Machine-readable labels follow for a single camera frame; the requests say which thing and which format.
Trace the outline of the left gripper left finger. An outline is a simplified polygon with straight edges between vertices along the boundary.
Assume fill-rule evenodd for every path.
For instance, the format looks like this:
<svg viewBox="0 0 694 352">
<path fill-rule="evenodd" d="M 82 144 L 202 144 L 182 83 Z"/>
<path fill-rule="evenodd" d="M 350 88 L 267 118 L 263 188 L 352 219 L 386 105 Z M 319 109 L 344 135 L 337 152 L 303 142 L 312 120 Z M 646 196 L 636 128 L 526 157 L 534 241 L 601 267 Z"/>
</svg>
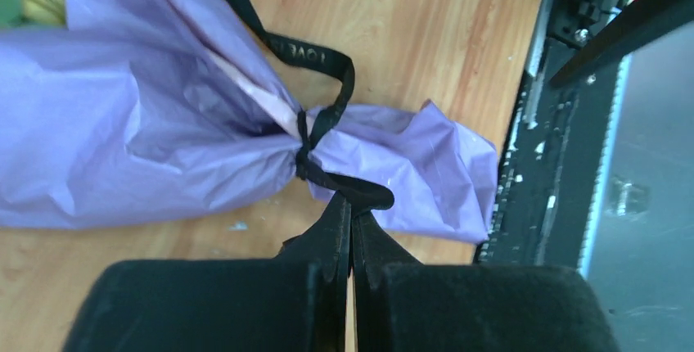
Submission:
<svg viewBox="0 0 694 352">
<path fill-rule="evenodd" d="M 66 351 L 342 351 L 351 209 L 334 195 L 271 259 L 139 259 L 95 281 Z"/>
</svg>

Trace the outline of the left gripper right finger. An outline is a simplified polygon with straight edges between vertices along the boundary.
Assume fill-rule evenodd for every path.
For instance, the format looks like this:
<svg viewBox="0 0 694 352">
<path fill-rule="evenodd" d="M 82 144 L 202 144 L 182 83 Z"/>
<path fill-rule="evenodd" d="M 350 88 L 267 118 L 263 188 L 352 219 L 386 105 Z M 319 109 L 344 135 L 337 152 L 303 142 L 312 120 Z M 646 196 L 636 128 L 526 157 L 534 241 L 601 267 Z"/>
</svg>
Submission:
<svg viewBox="0 0 694 352">
<path fill-rule="evenodd" d="M 423 264 L 369 215 L 351 223 L 360 351 L 617 351 L 573 269 Z"/>
</svg>

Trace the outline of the pink wrapping paper sheet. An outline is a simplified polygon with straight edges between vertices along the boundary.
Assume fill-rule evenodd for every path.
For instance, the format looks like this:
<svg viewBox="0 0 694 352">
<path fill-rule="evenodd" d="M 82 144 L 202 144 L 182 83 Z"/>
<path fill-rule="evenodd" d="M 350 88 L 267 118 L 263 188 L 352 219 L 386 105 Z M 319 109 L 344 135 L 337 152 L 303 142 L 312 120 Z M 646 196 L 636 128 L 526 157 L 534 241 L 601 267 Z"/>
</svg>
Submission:
<svg viewBox="0 0 694 352">
<path fill-rule="evenodd" d="M 493 144 L 432 103 L 304 111 L 225 0 L 65 0 L 65 27 L 1 33 L 1 225 L 200 217 L 347 183 L 383 227 L 484 241 Z"/>
</svg>

